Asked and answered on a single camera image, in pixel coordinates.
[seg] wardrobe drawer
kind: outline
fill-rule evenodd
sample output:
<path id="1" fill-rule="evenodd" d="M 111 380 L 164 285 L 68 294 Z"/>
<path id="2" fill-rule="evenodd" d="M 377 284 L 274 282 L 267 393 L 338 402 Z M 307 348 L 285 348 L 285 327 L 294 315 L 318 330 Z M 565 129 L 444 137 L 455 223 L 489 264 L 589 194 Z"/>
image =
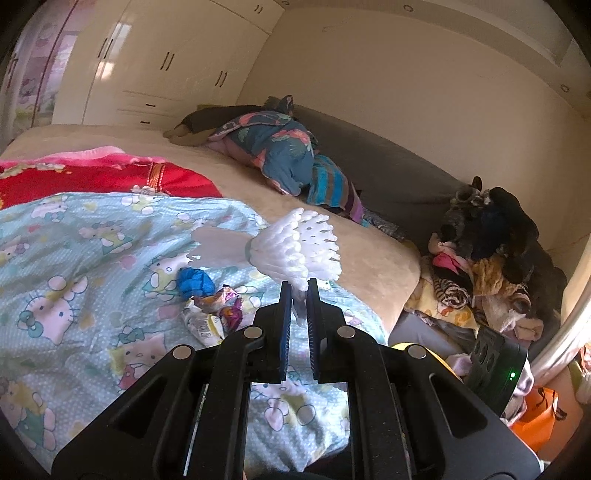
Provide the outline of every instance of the wardrobe drawer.
<path id="1" fill-rule="evenodd" d="M 115 125 L 146 128 L 149 130 L 170 130 L 178 125 L 179 119 L 173 116 L 154 115 L 153 113 L 117 110 Z"/>
<path id="2" fill-rule="evenodd" d="M 119 105 L 121 110 L 175 116 L 181 110 L 182 104 L 178 100 L 143 95 L 141 93 L 123 92 Z"/>
<path id="3" fill-rule="evenodd" d="M 246 18 L 268 34 L 273 31 L 284 12 L 273 0 L 213 0 L 213 2 Z"/>

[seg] gray headboard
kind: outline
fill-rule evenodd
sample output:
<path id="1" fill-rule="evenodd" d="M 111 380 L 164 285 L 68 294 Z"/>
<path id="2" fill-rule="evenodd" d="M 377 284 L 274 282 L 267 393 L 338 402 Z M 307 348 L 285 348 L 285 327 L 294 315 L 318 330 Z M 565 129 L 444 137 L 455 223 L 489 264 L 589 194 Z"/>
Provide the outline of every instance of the gray headboard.
<path id="1" fill-rule="evenodd" d="M 442 169 L 363 128 L 304 106 L 294 116 L 318 139 L 356 189 L 363 205 L 402 227 L 422 253 L 449 208 L 449 199 L 464 185 Z"/>

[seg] ceiling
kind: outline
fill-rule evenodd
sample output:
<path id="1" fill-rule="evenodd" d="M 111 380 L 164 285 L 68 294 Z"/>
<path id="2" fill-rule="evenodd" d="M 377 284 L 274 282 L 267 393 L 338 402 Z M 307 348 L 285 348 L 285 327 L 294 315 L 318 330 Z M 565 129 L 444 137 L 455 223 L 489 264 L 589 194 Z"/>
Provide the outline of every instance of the ceiling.
<path id="1" fill-rule="evenodd" d="M 518 61 L 591 119 L 591 66 L 544 0 L 275 0 L 285 9 L 357 8 L 467 35 Z"/>

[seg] silver screw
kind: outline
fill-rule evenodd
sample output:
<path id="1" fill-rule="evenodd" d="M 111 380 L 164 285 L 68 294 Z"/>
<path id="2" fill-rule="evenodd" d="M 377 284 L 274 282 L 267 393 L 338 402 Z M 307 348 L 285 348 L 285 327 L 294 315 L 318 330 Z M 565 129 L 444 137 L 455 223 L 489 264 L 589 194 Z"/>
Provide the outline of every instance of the silver screw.
<path id="1" fill-rule="evenodd" d="M 355 336 L 355 329 L 347 325 L 346 327 L 339 327 L 336 333 L 343 338 L 353 338 Z"/>
<path id="2" fill-rule="evenodd" d="M 255 339 L 262 335 L 262 329 L 259 327 L 249 327 L 244 330 L 244 336 L 246 338 Z"/>
<path id="3" fill-rule="evenodd" d="M 177 360 L 185 360 L 191 356 L 191 349 L 187 345 L 180 345 L 173 350 L 173 357 Z"/>
<path id="4" fill-rule="evenodd" d="M 427 356 L 427 351 L 420 345 L 411 345 L 408 347 L 407 352 L 413 358 L 421 359 Z"/>

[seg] orange bag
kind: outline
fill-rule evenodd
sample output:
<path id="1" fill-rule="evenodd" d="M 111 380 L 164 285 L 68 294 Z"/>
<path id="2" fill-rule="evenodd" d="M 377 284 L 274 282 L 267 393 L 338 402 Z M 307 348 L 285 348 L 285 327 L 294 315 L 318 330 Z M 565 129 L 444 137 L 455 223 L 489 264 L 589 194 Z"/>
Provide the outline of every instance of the orange bag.
<path id="1" fill-rule="evenodd" d="M 511 430 L 534 452 L 550 440 L 555 421 L 562 421 L 566 413 L 558 407 L 558 392 L 546 387 L 534 387 L 525 397 L 527 410 Z"/>

